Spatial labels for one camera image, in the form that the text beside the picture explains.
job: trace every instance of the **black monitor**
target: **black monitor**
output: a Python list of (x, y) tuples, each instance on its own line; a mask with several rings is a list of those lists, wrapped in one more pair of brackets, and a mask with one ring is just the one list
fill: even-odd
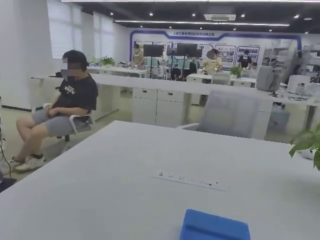
[(195, 56), (191, 56), (193, 58), (202, 58), (202, 49), (197, 49), (196, 50), (196, 55)]
[(163, 55), (164, 46), (162, 45), (143, 45), (144, 57), (161, 57)]
[(168, 47), (166, 49), (166, 55), (167, 56), (174, 56), (177, 53), (177, 49), (176, 48), (172, 48), (172, 47)]
[(176, 46), (176, 56), (195, 57), (197, 55), (197, 44), (178, 43)]

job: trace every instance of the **face mask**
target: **face mask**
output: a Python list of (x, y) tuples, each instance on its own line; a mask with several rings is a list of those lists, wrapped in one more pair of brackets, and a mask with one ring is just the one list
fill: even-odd
[(66, 69), (61, 69), (61, 75), (66, 81), (74, 81), (75, 76), (68, 76), (68, 70)]

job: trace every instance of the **black t-shirt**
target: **black t-shirt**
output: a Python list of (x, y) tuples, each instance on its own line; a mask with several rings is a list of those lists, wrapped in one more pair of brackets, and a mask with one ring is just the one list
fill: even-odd
[(52, 108), (81, 108), (88, 113), (97, 108), (98, 87), (91, 77), (80, 80), (63, 80), (59, 87), (61, 93)]
[(249, 64), (252, 64), (251, 57), (248, 56), (247, 59), (244, 59), (244, 56), (241, 56), (238, 60), (239, 63), (241, 63), (241, 67), (247, 68)]

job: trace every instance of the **ceiling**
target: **ceiling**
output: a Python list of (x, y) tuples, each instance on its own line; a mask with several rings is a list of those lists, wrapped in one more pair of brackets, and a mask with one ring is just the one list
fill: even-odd
[(130, 28), (191, 29), (212, 31), (305, 33), (320, 34), (320, 3), (212, 3), (212, 2), (96, 2), (78, 3), (85, 9), (98, 11), (117, 20), (207, 22), (204, 13), (228, 9), (236, 14), (232, 23), (290, 24), (290, 26), (210, 25), (190, 23), (140, 23), (118, 22)]

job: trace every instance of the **person's hand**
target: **person's hand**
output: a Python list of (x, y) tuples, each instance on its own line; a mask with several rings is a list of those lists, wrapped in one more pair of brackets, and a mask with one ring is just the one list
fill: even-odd
[(51, 110), (51, 109), (52, 109), (52, 104), (48, 104), (48, 105), (45, 106), (45, 108), (44, 108), (46, 114), (48, 114), (48, 113), (49, 113), (49, 110)]
[(53, 118), (55, 115), (59, 113), (58, 108), (52, 108), (48, 111), (48, 115)]

